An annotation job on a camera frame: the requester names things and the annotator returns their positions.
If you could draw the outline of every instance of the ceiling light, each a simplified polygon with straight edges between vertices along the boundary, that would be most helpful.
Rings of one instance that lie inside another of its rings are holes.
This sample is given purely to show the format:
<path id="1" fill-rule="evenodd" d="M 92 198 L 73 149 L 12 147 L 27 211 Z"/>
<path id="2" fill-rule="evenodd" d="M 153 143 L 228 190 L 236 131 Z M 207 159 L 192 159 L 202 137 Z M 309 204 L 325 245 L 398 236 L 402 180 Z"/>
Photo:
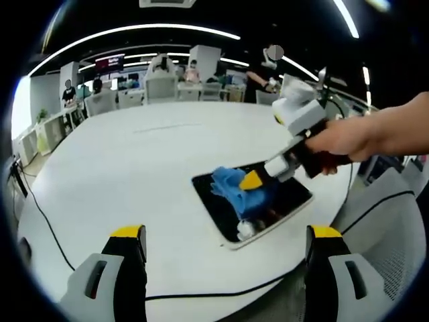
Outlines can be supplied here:
<path id="1" fill-rule="evenodd" d="M 79 72 L 81 72 L 82 70 L 85 70 L 85 69 L 88 69 L 88 68 L 92 68 L 92 67 L 94 67 L 94 66 L 95 66 L 95 64 L 91 64 L 91 65 L 88 65 L 88 66 L 85 66 L 85 67 L 79 68 L 79 69 L 78 69 L 78 71 L 79 71 Z"/>
<path id="2" fill-rule="evenodd" d="M 98 62 L 100 60 L 104 60 L 104 59 L 109 59 L 109 58 L 114 58 L 114 57 L 122 57 L 125 56 L 125 54 L 118 54 L 118 55 L 112 55 L 112 56 L 107 56 L 107 57 L 102 57 L 102 58 L 97 58 L 95 61 Z"/>
<path id="3" fill-rule="evenodd" d="M 183 56 L 183 57 L 189 57 L 190 54 L 187 54 L 185 52 L 169 52 L 167 53 L 168 56 Z"/>
<path id="4" fill-rule="evenodd" d="M 249 64 L 246 62 L 239 62 L 238 60 L 228 59 L 228 58 L 221 58 L 223 62 L 230 62 L 231 64 L 241 65 L 245 67 L 249 67 Z"/>
<path id="5" fill-rule="evenodd" d="M 363 78 L 365 79 L 365 84 L 369 86 L 369 71 L 367 67 L 363 67 Z"/>
<path id="6" fill-rule="evenodd" d="M 139 57 L 152 57 L 152 56 L 157 56 L 157 55 L 158 54 L 156 52 L 152 52 L 151 54 L 138 54 L 138 55 L 125 56 L 124 59 L 139 58 Z"/>
<path id="7" fill-rule="evenodd" d="M 367 0 L 367 2 L 380 12 L 388 12 L 391 7 L 388 0 Z"/>
<path id="8" fill-rule="evenodd" d="M 349 10 L 347 10 L 345 4 L 342 0 L 333 0 L 338 10 L 341 12 L 344 20 L 346 21 L 347 27 L 349 27 L 350 33 L 352 37 L 359 39 L 359 34 L 357 33 L 357 29 L 353 19 L 351 19 L 351 15 Z"/>
<path id="9" fill-rule="evenodd" d="M 311 73 L 308 69 L 302 67 L 297 62 L 294 62 L 292 59 L 290 59 L 290 58 L 288 58 L 286 56 L 283 56 L 282 60 L 284 60 L 285 62 L 288 62 L 292 66 L 295 66 L 297 69 L 301 70 L 302 72 L 305 72 L 308 76 L 310 76 L 311 78 L 313 78 L 316 82 L 319 81 L 319 78 L 315 74 Z"/>
<path id="10" fill-rule="evenodd" d="M 62 54 L 63 52 L 65 52 L 66 50 L 69 50 L 70 48 L 73 48 L 83 42 L 87 42 L 88 40 L 97 38 L 97 37 L 101 37 L 101 36 L 105 36 L 105 35 L 109 35 L 109 34 L 114 34 L 115 32 L 124 32 L 127 30 L 138 30 L 138 29 L 148 29 L 148 28 L 176 28 L 176 29 L 187 29 L 187 30 L 197 30 L 200 32 L 208 32 L 210 34 L 216 34 L 219 36 L 224 36 L 224 37 L 228 37 L 228 38 L 232 38 L 235 40 L 240 40 L 241 38 L 239 36 L 233 35 L 233 34 L 229 34 L 227 32 L 221 32 L 219 30 L 215 30 L 215 29 L 210 29 L 210 28 L 205 28 L 205 27 L 198 27 L 196 25 L 179 25 L 176 23 L 149 23 L 146 25 L 129 25 L 126 27 L 119 27 L 119 28 L 114 28 L 114 29 L 110 29 L 110 30 L 105 30 L 103 32 L 97 32 L 96 34 L 84 37 L 82 39 L 79 39 L 59 50 L 57 50 L 55 53 L 53 53 L 51 56 L 47 57 L 45 60 L 43 60 L 41 63 L 39 63 L 36 67 L 34 67 L 32 69 L 32 71 L 30 71 L 28 73 L 28 76 L 31 76 L 32 74 L 34 74 L 35 72 L 37 72 L 43 65 L 47 64 L 49 61 L 51 61 L 52 59 L 54 59 L 55 57 L 57 57 L 58 55 Z"/>
<path id="11" fill-rule="evenodd" d="M 367 91 L 367 104 L 368 104 L 369 106 L 371 106 L 371 105 L 372 105 L 371 92 L 370 92 L 370 91 Z"/>
<path id="12" fill-rule="evenodd" d="M 124 67 L 129 67 L 129 66 L 137 66 L 137 65 L 148 65 L 150 64 L 150 61 L 146 61 L 146 62 L 130 62 L 129 64 L 124 64 Z"/>

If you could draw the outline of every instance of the desk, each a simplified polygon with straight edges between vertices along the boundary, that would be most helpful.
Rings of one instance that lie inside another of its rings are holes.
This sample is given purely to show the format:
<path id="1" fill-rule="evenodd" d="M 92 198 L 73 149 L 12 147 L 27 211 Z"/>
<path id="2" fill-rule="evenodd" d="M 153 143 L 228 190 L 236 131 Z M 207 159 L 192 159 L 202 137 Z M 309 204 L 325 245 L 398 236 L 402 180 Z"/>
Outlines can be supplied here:
<path id="1" fill-rule="evenodd" d="M 221 246 L 191 178 L 221 165 L 265 160 L 288 138 L 263 105 L 176 102 L 118 110 L 91 117 L 73 131 L 48 159 L 33 191 L 74 266 L 100 252 L 118 227 L 142 223 L 148 297 L 237 292 L 303 260 L 306 226 L 332 223 L 346 197 L 350 168 L 313 180 L 299 169 L 296 178 L 314 193 L 311 204 L 235 251 Z M 18 234 L 32 246 L 37 280 L 58 301 L 72 271 L 32 198 Z M 215 321 L 274 285 L 232 298 L 150 301 L 147 320 Z"/>

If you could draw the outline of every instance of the potted plant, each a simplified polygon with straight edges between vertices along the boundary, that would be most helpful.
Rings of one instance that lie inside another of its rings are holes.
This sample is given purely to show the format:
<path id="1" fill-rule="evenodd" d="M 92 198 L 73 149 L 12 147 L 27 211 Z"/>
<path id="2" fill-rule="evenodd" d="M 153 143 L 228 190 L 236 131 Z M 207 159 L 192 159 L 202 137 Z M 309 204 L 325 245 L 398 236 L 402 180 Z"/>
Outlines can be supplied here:
<path id="1" fill-rule="evenodd" d="M 38 113 L 38 116 L 36 117 L 36 121 L 38 123 L 41 123 L 45 118 L 47 118 L 48 116 L 48 111 L 46 111 L 45 109 L 41 109 L 40 112 Z"/>

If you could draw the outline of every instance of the white chair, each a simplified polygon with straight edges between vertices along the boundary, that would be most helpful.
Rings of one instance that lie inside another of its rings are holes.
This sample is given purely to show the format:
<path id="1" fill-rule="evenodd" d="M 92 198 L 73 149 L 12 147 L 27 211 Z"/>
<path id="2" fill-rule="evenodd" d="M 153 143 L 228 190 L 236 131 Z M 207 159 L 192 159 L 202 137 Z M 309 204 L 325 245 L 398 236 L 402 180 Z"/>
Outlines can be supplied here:
<path id="1" fill-rule="evenodd" d="M 384 278 L 391 302 L 379 308 L 381 315 L 400 301 L 426 257 L 426 236 L 415 196 L 406 193 L 388 199 L 410 190 L 402 175 L 389 168 L 363 191 L 351 195 L 332 224 L 343 232 L 350 251 L 362 254 Z"/>
<path id="2" fill-rule="evenodd" d="M 178 77 L 168 72 L 157 71 L 145 78 L 145 104 L 178 100 Z"/>
<path id="3" fill-rule="evenodd" d="M 256 91 L 256 103 L 261 105 L 271 106 L 274 101 L 279 99 L 279 95 L 275 93 L 266 93 L 263 91 Z"/>
<path id="4" fill-rule="evenodd" d="M 206 83 L 202 86 L 201 101 L 220 101 L 222 84 Z"/>
<path id="5" fill-rule="evenodd" d="M 107 113 L 117 109 L 115 102 L 115 91 L 102 91 L 85 99 L 88 116 Z"/>
<path id="6" fill-rule="evenodd" d="M 119 91 L 119 109 L 128 109 L 130 107 L 141 105 L 143 91 Z"/>

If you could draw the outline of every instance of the ceiling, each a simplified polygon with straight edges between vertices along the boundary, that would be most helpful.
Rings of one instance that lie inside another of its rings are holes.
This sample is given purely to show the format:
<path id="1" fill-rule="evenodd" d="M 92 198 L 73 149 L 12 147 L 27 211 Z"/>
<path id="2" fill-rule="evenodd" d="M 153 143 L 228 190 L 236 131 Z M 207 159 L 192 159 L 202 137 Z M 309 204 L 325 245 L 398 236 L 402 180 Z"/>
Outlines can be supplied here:
<path id="1" fill-rule="evenodd" d="M 366 99 L 367 91 L 362 67 L 367 66 L 373 104 L 378 107 L 405 103 L 418 91 L 427 89 L 425 36 L 416 23 L 419 20 L 411 19 L 418 11 L 397 4 L 389 13 L 380 13 L 364 1 L 343 2 L 359 31 L 359 39 L 351 36 L 333 0 L 274 0 L 267 1 L 269 5 L 249 0 L 197 0 L 191 9 L 141 9 L 138 0 L 71 1 L 59 11 L 48 43 L 43 46 L 44 40 L 40 40 L 25 71 L 55 51 L 97 32 L 137 24 L 180 23 L 229 32 L 241 39 L 165 28 L 117 32 L 61 53 L 34 76 L 58 70 L 70 61 L 94 62 L 96 55 L 107 51 L 126 55 L 189 51 L 189 47 L 167 44 L 215 46 L 222 48 L 225 58 L 247 62 L 256 50 L 273 43 L 281 45 L 287 57 L 313 73 L 328 66 L 332 75 L 348 84 L 348 92 L 362 99 Z M 153 44 L 164 46 L 129 48 Z M 284 61 L 278 70 L 279 74 L 287 72 L 309 79 Z"/>

